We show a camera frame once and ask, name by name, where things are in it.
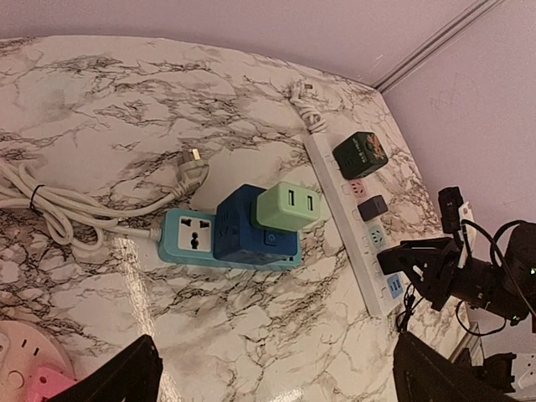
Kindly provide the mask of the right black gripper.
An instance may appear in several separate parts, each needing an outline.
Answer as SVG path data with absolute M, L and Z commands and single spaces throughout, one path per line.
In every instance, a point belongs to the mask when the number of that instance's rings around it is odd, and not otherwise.
M 385 275 L 404 272 L 416 289 L 428 291 L 431 308 L 440 311 L 452 296 L 502 318 L 525 318 L 530 302 L 530 242 L 511 238 L 505 255 L 508 271 L 474 259 L 455 270 L 455 241 L 450 237 L 404 240 L 380 251 Z

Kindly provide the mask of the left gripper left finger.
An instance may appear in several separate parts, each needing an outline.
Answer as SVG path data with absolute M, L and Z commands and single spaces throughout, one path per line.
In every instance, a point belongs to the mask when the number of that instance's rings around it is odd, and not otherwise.
M 50 398 L 51 402 L 156 402 L 163 363 L 144 334 L 92 375 Z

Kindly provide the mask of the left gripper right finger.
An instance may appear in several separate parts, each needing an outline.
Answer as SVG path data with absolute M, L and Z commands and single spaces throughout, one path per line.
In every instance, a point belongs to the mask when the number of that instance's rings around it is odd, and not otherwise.
M 468 349 L 453 362 L 410 332 L 394 348 L 399 401 L 512 401 L 514 353 L 498 353 L 473 366 Z

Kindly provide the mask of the white long power strip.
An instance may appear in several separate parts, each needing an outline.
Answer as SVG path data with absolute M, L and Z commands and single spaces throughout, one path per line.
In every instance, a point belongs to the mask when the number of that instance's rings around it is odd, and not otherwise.
M 304 140 L 317 179 L 348 253 L 353 273 L 372 317 L 388 316 L 402 301 L 403 277 L 385 275 L 376 255 L 389 246 L 379 219 L 364 222 L 358 204 L 368 196 L 358 198 L 356 185 L 344 179 L 332 155 L 336 141 L 328 135 L 315 133 Z

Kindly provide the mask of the dark grey USB charger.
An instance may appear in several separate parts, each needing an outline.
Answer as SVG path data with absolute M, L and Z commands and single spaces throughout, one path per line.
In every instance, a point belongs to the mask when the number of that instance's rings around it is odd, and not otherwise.
M 379 217 L 380 215 L 388 211 L 388 206 L 384 200 L 384 197 L 379 194 L 358 205 L 358 211 L 364 222 L 369 222 L 372 219 Z

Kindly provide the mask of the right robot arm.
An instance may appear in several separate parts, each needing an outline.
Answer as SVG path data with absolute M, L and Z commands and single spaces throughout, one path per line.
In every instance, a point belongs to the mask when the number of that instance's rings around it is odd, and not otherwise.
M 535 224 L 513 221 L 503 257 L 491 248 L 490 261 L 471 257 L 459 263 L 461 248 L 451 237 L 405 240 L 378 253 L 385 275 L 403 272 L 437 311 L 450 297 L 501 317 L 511 326 L 535 314 Z

